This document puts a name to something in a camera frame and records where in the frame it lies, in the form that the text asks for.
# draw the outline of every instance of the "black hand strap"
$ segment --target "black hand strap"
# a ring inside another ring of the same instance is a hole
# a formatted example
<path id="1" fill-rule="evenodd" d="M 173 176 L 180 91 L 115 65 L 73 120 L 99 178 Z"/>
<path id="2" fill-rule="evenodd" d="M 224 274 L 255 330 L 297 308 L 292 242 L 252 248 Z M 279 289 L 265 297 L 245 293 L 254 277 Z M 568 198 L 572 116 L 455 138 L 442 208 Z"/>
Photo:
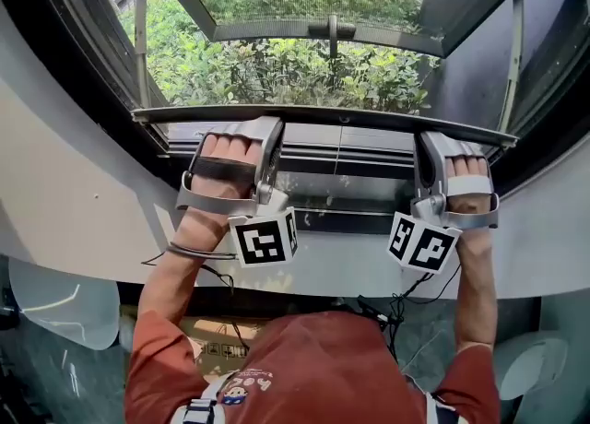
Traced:
<path id="1" fill-rule="evenodd" d="M 191 169 L 193 175 L 224 182 L 254 184 L 256 166 L 236 160 L 199 157 Z"/>

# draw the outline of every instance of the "floor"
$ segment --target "floor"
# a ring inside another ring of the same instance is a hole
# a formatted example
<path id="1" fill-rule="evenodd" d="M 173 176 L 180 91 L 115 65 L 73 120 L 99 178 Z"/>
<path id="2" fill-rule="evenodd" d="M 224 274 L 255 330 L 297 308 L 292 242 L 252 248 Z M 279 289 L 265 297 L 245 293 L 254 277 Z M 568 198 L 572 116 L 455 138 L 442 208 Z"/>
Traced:
<path id="1" fill-rule="evenodd" d="M 0 282 L 7 285 L 0 260 Z M 389 299 L 382 299 L 383 305 Z M 454 301 L 430 305 L 407 303 L 396 350 L 404 373 L 432 390 L 454 354 Z M 534 300 L 501 300 L 499 341 L 529 330 Z M 17 329 L 0 331 L 3 362 L 56 423 L 123 423 L 126 352 L 119 345 L 93 351 L 23 318 Z"/>

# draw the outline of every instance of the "black and white marker cube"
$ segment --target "black and white marker cube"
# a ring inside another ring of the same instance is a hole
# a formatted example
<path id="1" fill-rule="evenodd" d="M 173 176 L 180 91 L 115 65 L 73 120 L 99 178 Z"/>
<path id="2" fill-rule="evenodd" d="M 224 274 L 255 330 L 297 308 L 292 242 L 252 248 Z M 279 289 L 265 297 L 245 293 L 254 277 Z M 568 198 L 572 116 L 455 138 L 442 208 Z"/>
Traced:
<path id="1" fill-rule="evenodd" d="M 439 228 L 396 212 L 387 252 L 406 268 L 438 275 L 461 233 L 459 229 Z"/>
<path id="2" fill-rule="evenodd" d="M 292 207 L 272 216 L 230 218 L 230 230 L 244 268 L 288 264 L 297 252 L 297 229 Z"/>

